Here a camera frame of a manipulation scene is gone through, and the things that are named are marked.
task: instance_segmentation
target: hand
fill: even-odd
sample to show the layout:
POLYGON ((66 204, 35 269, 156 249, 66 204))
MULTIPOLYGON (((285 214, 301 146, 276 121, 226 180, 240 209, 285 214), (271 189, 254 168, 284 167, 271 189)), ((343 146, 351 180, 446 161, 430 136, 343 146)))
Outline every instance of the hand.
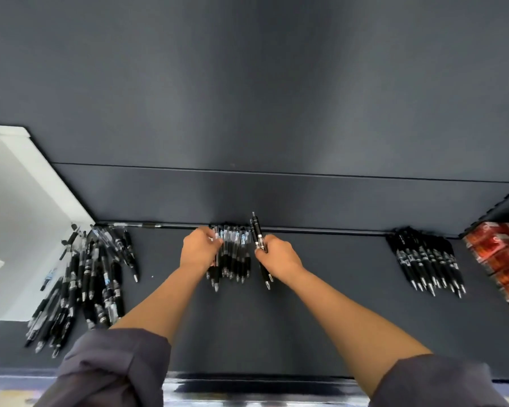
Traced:
POLYGON ((255 255, 272 276, 287 283, 291 274, 303 268, 302 260, 292 248, 288 241, 278 239, 272 234, 264 237, 264 242, 268 248, 268 252, 264 252, 261 248, 255 250, 255 255))
POLYGON ((197 228, 183 239, 180 267, 195 269, 204 275, 222 244, 222 239, 215 239, 215 232, 209 227, 197 228))

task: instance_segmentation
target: person's left arm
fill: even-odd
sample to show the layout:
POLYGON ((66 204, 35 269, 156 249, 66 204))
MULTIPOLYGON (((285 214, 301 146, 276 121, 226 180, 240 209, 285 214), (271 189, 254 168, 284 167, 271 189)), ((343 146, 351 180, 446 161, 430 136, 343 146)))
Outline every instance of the person's left arm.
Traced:
POLYGON ((185 237, 179 268, 109 330, 83 335, 36 407, 161 406, 177 327, 222 243, 214 237, 208 227, 185 237))

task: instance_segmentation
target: person's right arm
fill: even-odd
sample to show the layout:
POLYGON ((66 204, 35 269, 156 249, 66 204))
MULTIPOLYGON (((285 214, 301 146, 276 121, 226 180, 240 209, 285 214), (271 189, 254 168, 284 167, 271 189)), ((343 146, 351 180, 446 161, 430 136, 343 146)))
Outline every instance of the person's right arm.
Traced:
POLYGON ((401 328, 307 271, 290 243, 273 235, 265 241, 268 253, 257 250, 257 259, 298 294, 360 387, 370 398, 375 394, 374 406, 509 405, 493 388, 486 365, 430 356, 401 328), (384 390, 376 392, 382 380, 384 390))

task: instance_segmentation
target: rolled-up sleeve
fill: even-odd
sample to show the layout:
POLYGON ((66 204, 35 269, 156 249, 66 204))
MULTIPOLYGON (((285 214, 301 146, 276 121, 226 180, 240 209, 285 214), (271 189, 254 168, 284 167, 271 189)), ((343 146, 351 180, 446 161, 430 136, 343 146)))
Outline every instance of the rolled-up sleeve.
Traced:
POLYGON ((170 350, 168 340, 143 329, 89 331, 36 406, 161 406, 170 350))
POLYGON ((509 407, 484 363, 426 355, 399 360, 383 377, 371 407, 509 407))

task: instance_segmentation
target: stack of red boxes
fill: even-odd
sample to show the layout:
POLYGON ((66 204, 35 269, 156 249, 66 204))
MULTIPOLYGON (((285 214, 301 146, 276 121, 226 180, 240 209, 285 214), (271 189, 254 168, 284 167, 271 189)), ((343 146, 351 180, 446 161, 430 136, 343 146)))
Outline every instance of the stack of red boxes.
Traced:
POLYGON ((509 223, 482 222, 464 241, 509 303, 509 223))

